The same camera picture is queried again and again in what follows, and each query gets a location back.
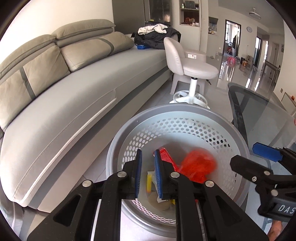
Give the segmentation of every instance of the gray leather sofa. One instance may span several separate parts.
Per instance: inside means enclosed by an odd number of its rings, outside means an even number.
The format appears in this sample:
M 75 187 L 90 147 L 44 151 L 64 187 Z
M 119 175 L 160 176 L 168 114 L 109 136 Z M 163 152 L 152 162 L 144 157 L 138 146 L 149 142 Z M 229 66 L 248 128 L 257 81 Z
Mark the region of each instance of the gray leather sofa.
M 170 78 L 107 20 L 60 27 L 0 64 L 0 179 L 10 201 L 51 212 L 120 127 Z

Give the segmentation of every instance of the shelf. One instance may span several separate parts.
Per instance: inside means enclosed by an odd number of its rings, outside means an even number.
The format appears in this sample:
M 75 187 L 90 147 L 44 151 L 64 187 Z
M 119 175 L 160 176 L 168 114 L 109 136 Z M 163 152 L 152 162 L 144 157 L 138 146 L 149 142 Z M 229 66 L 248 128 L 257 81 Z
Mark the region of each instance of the shelf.
M 192 26 L 192 25 L 189 25 L 189 24 L 180 24 L 180 25 L 199 28 L 199 26 Z
M 192 8 L 181 8 L 181 10 L 199 11 L 199 9 L 192 9 Z

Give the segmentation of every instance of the red packaging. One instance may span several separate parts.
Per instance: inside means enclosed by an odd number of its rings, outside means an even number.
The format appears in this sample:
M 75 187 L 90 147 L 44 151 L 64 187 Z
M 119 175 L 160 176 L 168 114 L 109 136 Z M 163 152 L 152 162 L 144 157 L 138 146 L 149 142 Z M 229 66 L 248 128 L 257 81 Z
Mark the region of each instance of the red packaging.
M 161 147 L 159 148 L 159 152 L 161 160 L 171 163 L 174 167 L 175 172 L 179 172 L 178 166 L 176 165 L 172 157 L 169 155 L 168 151 L 164 147 Z

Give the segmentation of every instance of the wall clock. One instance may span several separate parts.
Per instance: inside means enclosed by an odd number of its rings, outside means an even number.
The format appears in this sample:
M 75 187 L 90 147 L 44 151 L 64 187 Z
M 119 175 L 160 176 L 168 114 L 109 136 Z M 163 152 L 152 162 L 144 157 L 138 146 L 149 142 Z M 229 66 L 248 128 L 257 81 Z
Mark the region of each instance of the wall clock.
M 252 29 L 251 27 L 247 27 L 247 31 L 248 31 L 249 33 L 251 33 L 251 32 L 253 32 L 253 29 Z

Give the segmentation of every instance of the white cloth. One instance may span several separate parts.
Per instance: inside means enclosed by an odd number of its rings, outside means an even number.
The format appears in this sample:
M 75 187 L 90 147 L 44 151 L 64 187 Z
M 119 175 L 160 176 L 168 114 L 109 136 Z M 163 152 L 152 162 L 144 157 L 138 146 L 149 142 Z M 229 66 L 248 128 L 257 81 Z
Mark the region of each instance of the white cloth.
M 166 34 L 165 28 L 168 28 L 168 27 L 161 24 L 161 23 L 159 23 L 159 24 L 154 25 L 154 26 L 147 26 L 147 27 L 139 28 L 138 34 L 148 34 L 148 33 L 151 33 L 153 31 L 156 31 L 156 32 L 158 32 L 160 34 Z

